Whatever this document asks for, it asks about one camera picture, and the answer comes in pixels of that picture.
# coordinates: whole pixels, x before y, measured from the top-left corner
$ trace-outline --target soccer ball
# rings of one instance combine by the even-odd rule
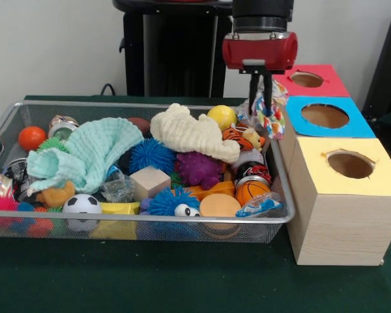
[[[101,214],[102,207],[96,198],[89,194],[76,194],[68,199],[63,207],[63,213]],[[97,220],[68,220],[68,228],[72,231],[91,231],[97,227]]]

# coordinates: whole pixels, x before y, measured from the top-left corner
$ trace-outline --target light green towel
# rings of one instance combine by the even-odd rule
[[[61,187],[71,180],[77,192],[93,194],[110,166],[142,140],[140,130],[127,119],[109,117],[85,123],[65,142],[69,154],[56,148],[29,153],[27,173],[44,179],[34,182],[31,189]]]

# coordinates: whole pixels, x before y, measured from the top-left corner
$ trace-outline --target stacked wooden boxes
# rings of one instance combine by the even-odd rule
[[[330,65],[276,79],[290,99],[280,147],[299,265],[379,265],[391,242],[391,159]]]

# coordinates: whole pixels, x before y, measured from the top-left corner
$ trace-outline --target metal basket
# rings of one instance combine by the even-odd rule
[[[56,114],[69,115],[79,123],[104,117],[141,117],[147,120],[168,105],[114,104],[85,102],[23,101],[9,107],[0,118],[0,173],[3,168],[27,153],[18,145],[18,134],[27,126],[48,129]],[[208,106],[189,106],[194,117],[206,113]],[[79,215],[0,211],[0,237],[46,237],[67,239],[137,239],[161,241],[227,241],[269,243],[282,224],[295,213],[293,197],[280,148],[272,142],[266,155],[274,180],[272,191],[280,194],[283,207],[270,210],[262,218],[208,218],[150,215]],[[68,223],[97,225],[92,231],[75,232]]]

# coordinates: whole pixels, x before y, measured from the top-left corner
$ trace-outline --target yellow ball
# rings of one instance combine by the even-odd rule
[[[229,128],[233,123],[237,123],[235,111],[228,106],[215,106],[209,111],[207,116],[219,124],[221,131]]]

